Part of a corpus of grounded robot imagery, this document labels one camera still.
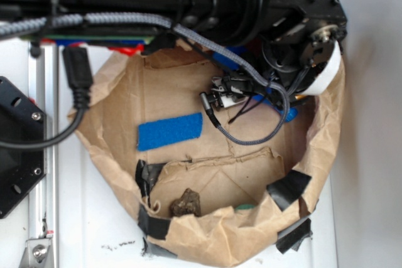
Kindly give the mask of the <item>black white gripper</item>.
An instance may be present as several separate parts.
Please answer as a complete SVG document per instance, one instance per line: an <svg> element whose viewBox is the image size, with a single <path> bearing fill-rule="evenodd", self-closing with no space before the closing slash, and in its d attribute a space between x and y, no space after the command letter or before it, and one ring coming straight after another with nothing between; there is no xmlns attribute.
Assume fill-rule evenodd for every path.
<svg viewBox="0 0 402 268"><path fill-rule="evenodd" d="M211 93L201 93L204 110L213 117L214 109L238 104L246 113L251 99L267 102L280 114L289 116L294 106L306 98L320 95L332 82L341 57L342 27L328 24L309 34L303 43L275 44L261 37L261 52L254 55L248 48L235 48L228 38L235 31L208 34L222 42L225 52L215 51L213 59L227 69L212 79Z"/></svg>

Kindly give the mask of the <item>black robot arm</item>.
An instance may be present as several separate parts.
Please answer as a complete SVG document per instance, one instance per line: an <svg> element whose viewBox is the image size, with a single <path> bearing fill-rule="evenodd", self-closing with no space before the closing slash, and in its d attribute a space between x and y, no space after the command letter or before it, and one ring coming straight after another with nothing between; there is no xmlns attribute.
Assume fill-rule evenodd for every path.
<svg viewBox="0 0 402 268"><path fill-rule="evenodd" d="M340 65L339 0L1 0L1 38L82 40L148 54L174 38L237 65L201 99L208 115L260 95L289 110L322 94Z"/></svg>

